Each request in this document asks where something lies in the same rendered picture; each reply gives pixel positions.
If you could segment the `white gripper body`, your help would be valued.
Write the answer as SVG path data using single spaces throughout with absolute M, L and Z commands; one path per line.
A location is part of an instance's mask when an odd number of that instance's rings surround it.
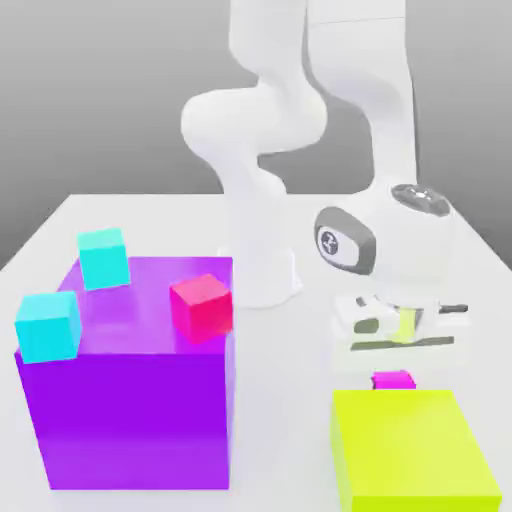
M 471 356 L 471 329 L 453 328 L 412 344 L 388 340 L 355 341 L 340 328 L 331 329 L 335 373 L 369 374 L 406 370 L 411 374 L 454 368 Z

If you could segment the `small magenta cube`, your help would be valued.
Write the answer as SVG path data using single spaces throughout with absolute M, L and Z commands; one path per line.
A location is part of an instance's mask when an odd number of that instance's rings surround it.
M 374 390 L 415 389 L 416 383 L 408 371 L 376 371 L 371 376 Z

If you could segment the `small red cube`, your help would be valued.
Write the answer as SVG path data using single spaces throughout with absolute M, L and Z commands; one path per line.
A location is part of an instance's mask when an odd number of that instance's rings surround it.
M 169 295 L 173 325 L 188 341 L 202 343 L 232 331 L 232 293 L 212 274 L 172 284 Z

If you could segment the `small cyan cube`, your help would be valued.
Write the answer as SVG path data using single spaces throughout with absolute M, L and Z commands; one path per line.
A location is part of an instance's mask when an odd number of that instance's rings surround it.
M 77 244 L 87 291 L 130 284 L 126 246 L 120 228 L 80 233 Z
M 24 296 L 15 329 L 25 364 L 75 359 L 82 335 L 76 294 L 60 291 Z

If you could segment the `large yellow-green box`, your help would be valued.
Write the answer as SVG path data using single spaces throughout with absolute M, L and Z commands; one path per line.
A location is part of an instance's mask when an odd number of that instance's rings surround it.
M 341 512 L 499 512 L 501 490 L 452 392 L 336 390 Z

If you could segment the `large purple box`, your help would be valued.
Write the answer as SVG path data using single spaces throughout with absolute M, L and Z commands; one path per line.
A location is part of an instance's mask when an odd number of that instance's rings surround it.
M 127 286 L 88 292 L 78 265 L 74 359 L 19 363 L 54 490 L 206 490 L 230 483 L 235 338 L 195 344 L 171 320 L 172 284 L 232 280 L 227 257 L 133 257 Z

